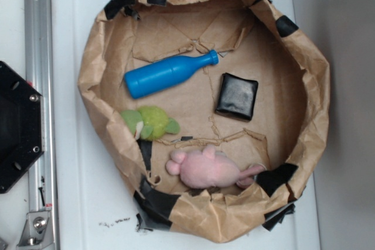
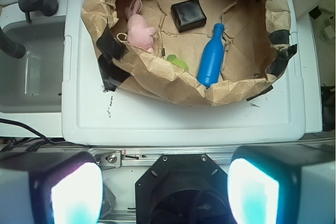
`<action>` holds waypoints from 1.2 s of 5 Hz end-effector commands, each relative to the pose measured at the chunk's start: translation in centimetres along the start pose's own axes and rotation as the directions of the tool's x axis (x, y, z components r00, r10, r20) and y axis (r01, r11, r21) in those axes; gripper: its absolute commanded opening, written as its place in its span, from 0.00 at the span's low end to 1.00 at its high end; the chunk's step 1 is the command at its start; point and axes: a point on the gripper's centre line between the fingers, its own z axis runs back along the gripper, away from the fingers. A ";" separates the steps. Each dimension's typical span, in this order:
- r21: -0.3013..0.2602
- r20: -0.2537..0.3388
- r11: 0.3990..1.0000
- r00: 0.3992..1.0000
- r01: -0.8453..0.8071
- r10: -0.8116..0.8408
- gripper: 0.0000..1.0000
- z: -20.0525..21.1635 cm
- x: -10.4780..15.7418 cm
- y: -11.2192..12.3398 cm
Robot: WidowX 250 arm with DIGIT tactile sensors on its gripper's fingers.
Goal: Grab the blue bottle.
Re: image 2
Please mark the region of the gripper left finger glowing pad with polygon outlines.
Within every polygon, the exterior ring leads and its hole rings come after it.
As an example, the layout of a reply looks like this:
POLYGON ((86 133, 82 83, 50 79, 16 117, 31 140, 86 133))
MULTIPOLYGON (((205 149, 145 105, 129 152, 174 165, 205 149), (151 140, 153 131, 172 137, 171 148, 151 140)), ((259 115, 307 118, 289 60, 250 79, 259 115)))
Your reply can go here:
POLYGON ((1 153, 1 223, 98 223, 102 198, 88 152, 1 153))

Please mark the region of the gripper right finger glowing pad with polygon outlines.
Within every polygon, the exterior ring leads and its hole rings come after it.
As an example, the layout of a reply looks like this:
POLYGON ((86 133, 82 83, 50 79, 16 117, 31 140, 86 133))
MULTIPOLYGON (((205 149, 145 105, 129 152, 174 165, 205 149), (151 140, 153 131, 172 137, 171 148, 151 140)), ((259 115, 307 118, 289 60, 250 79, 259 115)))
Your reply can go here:
POLYGON ((227 192, 237 223, 335 223, 335 145, 242 145, 227 192))

